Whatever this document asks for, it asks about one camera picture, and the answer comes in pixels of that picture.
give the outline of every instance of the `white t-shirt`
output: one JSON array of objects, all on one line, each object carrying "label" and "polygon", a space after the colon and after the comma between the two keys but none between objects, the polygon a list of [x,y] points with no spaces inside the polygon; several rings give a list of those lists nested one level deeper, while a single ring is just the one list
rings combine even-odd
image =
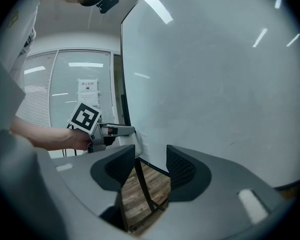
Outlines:
[{"label": "white t-shirt", "polygon": [[24,64],[36,37],[34,29],[40,0],[18,0],[0,28],[0,68],[24,88]]}]

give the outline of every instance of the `hand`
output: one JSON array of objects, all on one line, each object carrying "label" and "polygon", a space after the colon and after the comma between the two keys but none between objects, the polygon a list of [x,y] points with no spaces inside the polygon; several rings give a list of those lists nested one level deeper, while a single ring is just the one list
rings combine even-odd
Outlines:
[{"label": "hand", "polygon": [[79,129],[70,130],[69,145],[74,150],[87,150],[91,142],[89,135]]}]

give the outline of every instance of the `white panel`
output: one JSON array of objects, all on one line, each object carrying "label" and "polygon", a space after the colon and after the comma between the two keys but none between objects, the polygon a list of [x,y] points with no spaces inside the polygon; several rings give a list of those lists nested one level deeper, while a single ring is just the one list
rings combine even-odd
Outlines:
[{"label": "white panel", "polygon": [[50,126],[49,81],[56,51],[29,56],[25,60],[25,99],[16,115],[32,124]]},{"label": "white panel", "polygon": [[300,28],[285,0],[158,1],[140,0],[122,23],[141,157],[167,171],[166,146],[176,145],[273,187],[300,180],[300,35],[287,47]]}]

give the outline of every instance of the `person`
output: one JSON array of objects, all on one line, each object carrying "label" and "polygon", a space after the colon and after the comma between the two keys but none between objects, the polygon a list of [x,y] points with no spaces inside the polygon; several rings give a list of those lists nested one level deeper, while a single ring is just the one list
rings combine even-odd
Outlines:
[{"label": "person", "polygon": [[[69,3],[88,3],[94,0],[64,0]],[[0,28],[0,67],[24,88],[24,64],[36,38],[34,29],[40,0],[18,0]],[[13,134],[27,138],[34,147],[48,151],[61,149],[86,150],[89,136],[78,129],[53,128],[26,122],[17,116],[10,128]]]}]

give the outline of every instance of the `ceiling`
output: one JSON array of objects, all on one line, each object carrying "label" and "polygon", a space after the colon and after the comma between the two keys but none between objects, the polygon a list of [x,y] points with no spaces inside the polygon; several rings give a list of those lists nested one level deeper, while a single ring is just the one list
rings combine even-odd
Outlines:
[{"label": "ceiling", "polygon": [[78,31],[101,32],[119,37],[122,20],[137,1],[120,0],[107,13],[101,14],[96,6],[84,7],[63,0],[41,0],[35,30],[38,37]]}]

